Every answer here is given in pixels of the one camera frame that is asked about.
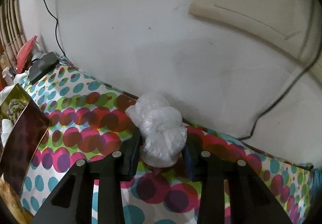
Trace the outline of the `white sock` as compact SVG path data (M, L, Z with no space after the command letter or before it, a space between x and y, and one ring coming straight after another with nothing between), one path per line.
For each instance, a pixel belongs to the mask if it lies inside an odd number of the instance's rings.
M2 120L1 140L2 140L3 146L5 146L13 127L14 127L14 124L10 119Z

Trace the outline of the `white plastic bag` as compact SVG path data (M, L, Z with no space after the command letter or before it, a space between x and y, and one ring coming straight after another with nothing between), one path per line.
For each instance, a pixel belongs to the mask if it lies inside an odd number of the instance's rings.
M143 138L142 161L154 168L172 167L186 145L187 128L181 112L159 93L146 93L126 109Z

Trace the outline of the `gold and maroon box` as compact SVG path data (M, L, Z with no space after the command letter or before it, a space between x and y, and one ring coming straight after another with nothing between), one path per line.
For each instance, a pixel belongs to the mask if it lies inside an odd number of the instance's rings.
M4 118L7 118L9 103L13 99L23 102L25 107L4 145L1 155L1 176L16 194L20 195L35 152L49 129L50 119L20 84L13 86L1 105Z

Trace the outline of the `polka dot bed sheet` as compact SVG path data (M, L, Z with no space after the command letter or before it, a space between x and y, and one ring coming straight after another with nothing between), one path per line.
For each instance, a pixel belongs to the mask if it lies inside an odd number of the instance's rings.
M96 81L66 60L22 88L50 118L47 134L34 154L21 191L21 203L35 214L79 159L96 161L132 136L126 109L134 99ZM303 223L313 201L314 174L213 130L188 125L188 134L221 159L244 159L281 204L292 223ZM182 160L155 171L139 162L134 179L121 184L126 223L196 223L201 183L192 182Z

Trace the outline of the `camouflage rolled sock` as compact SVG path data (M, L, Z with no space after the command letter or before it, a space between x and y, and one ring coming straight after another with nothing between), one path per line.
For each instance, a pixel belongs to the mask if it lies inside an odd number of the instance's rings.
M19 99L12 99L7 109L7 118L15 124L26 105L25 102Z

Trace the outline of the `black flat device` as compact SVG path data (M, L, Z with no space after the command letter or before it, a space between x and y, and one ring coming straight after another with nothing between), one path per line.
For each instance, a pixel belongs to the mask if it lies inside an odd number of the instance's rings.
M29 82L34 85L47 73L54 70L59 60L56 53L49 52L43 55L40 59L36 60L29 69Z

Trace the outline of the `red packet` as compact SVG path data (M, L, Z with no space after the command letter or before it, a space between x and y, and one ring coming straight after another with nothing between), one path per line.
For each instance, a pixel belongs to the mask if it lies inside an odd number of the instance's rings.
M28 40L20 49L17 55L17 73L22 73L25 64L27 63L28 57L37 41L38 36L33 36L30 40Z

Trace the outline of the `wall power socket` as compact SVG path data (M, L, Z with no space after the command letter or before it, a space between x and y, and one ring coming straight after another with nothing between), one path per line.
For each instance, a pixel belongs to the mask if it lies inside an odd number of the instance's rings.
M321 40L318 0L190 0L189 13L256 35L303 64Z

